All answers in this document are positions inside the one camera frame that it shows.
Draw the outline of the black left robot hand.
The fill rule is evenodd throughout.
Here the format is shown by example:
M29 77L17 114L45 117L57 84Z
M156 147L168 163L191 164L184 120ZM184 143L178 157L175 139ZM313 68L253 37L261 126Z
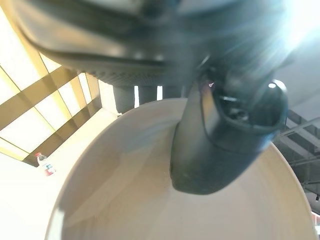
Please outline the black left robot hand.
M289 56L285 0L13 0L24 38L117 87L184 87L170 177L208 195L240 176L288 111L274 79Z

